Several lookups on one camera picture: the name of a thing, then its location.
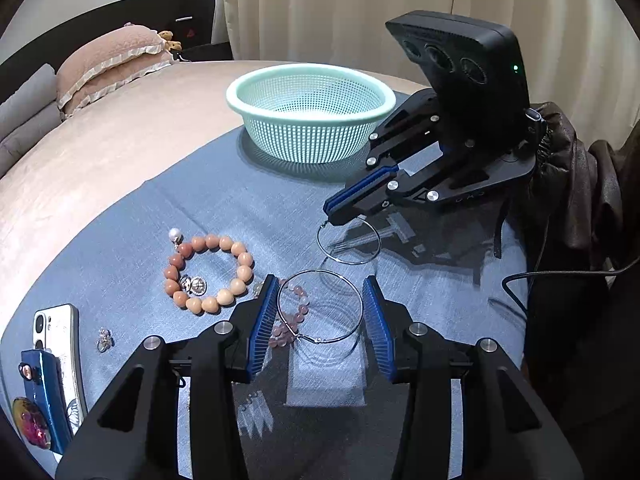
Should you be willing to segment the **mint green plastic basket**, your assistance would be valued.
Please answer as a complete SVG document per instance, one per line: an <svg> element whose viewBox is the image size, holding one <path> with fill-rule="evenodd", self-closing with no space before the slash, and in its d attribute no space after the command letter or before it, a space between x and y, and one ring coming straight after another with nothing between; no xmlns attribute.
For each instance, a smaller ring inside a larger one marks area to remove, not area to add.
<svg viewBox="0 0 640 480"><path fill-rule="evenodd" d="M230 84L226 100L260 150L299 164L349 158L396 105L384 82L316 63L253 70Z"/></svg>

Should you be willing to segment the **small silver earring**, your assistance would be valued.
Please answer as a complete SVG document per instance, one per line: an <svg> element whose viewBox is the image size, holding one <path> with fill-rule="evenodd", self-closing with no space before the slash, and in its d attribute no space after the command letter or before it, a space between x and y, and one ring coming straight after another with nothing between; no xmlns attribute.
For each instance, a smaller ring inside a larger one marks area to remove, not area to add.
<svg viewBox="0 0 640 480"><path fill-rule="evenodd" d="M98 341L96 342L96 350L98 350L100 353L104 353L107 352L107 350L113 348L113 346L114 338L111 331L107 328L100 328Z"/></svg>

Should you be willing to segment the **blue phone grip stand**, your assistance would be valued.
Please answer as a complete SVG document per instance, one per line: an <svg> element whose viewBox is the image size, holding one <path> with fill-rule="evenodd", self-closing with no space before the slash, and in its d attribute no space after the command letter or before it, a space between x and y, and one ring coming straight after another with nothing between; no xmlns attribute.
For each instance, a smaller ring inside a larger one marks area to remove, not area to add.
<svg viewBox="0 0 640 480"><path fill-rule="evenodd" d="M58 359L42 349L23 350L18 372L24 396L12 403L14 424L26 441L62 455L72 440Z"/></svg>

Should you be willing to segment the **dark brown jacket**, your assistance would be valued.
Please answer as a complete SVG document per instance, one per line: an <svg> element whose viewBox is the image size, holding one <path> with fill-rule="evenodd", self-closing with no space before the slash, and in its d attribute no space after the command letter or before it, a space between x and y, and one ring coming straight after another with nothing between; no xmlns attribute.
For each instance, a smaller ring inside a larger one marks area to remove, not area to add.
<svg viewBox="0 0 640 480"><path fill-rule="evenodd" d="M544 124L533 173L506 198L492 251L513 217L528 260L529 281L584 281L611 289L639 269L639 127L620 148L586 145L553 102L534 107Z"/></svg>

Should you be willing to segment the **white phone with case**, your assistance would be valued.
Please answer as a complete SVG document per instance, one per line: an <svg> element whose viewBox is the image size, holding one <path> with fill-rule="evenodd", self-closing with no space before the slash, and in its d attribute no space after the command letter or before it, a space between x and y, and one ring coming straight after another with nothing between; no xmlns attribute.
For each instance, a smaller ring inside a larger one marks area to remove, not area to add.
<svg viewBox="0 0 640 480"><path fill-rule="evenodd" d="M80 367L78 310L72 304L60 304L36 311L32 339L36 348L49 351L60 363L66 417L74 436L88 413Z"/></svg>

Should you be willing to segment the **beige bed blanket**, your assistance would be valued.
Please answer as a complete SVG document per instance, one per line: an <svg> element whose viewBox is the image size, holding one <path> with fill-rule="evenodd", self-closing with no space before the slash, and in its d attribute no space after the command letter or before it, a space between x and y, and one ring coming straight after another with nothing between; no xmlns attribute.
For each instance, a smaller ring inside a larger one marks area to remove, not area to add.
<svg viewBox="0 0 640 480"><path fill-rule="evenodd" d="M1 323L83 228L145 182L217 146L224 94L264 61L177 63L76 113L1 179Z"/></svg>

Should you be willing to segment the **cream curtain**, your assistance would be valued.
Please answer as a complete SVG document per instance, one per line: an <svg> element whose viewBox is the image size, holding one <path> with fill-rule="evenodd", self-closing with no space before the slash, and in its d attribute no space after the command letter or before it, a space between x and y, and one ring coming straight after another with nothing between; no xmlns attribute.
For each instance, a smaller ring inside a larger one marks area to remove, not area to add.
<svg viewBox="0 0 640 480"><path fill-rule="evenodd" d="M386 29L429 10L508 26L533 102L558 104L580 140L621 146L639 119L639 39L614 0L224 0L236 58L330 63L423 82Z"/></svg>

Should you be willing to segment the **blue grey cloth mat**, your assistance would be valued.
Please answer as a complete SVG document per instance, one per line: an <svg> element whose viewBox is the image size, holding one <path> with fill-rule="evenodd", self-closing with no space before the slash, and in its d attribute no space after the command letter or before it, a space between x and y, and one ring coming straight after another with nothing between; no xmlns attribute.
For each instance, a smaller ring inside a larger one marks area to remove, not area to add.
<svg viewBox="0 0 640 480"><path fill-rule="evenodd" d="M289 278L310 296L304 330L337 336L270 351L262 372L233 389L247 469L254 479L387 479L398 450L408 389L375 366L367 338L352 335L356 291L374 275L384 295L449 339L495 338L522 357L524 318L501 287L526 267L509 223L492 251L498 203L451 214L390 208L342 228L324 201L359 167L353 157L293 165L259 151L242 129L221 136L102 212L42 272L3 334L1 401L23 393L20 354L35 312L72 304L88 403L98 400L142 339L193 337L213 323L178 309L163 290L170 229L242 240L258 278ZM96 350L99 329L114 346Z"/></svg>

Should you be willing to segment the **brown teddy bear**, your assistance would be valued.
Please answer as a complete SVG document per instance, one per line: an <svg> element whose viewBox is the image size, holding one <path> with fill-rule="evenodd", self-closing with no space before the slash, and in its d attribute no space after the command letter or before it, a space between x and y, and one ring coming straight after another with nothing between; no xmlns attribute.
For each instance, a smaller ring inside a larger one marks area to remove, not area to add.
<svg viewBox="0 0 640 480"><path fill-rule="evenodd" d="M181 52L182 45L180 41L174 39L174 34L170 30L162 30L158 36L163 40L164 48L168 52Z"/></svg>

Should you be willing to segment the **black headboard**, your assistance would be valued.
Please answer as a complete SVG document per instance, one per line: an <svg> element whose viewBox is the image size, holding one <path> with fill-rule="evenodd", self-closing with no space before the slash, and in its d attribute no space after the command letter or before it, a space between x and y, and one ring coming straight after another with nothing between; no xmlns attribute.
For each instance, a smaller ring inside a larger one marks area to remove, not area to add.
<svg viewBox="0 0 640 480"><path fill-rule="evenodd" d="M1 99L21 87L44 64L58 70L87 42L127 23L161 32L190 48L212 39L216 0L119 0L53 27L1 63Z"/></svg>

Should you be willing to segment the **pink frilled pillow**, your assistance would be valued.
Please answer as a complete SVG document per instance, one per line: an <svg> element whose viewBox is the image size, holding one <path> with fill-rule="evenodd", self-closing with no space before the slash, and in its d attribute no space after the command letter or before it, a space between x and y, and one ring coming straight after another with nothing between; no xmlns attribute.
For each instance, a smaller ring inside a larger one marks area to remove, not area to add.
<svg viewBox="0 0 640 480"><path fill-rule="evenodd" d="M80 47L56 73L56 104L66 118L146 75L171 66L156 30L127 24Z"/></svg>

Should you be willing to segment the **grey folded duvet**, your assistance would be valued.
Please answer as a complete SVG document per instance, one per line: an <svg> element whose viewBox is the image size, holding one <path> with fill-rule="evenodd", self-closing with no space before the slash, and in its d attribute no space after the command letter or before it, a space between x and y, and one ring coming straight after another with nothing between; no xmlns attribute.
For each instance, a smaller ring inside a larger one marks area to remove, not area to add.
<svg viewBox="0 0 640 480"><path fill-rule="evenodd" d="M1 104L0 176L4 177L61 122L55 72L49 64L43 64Z"/></svg>

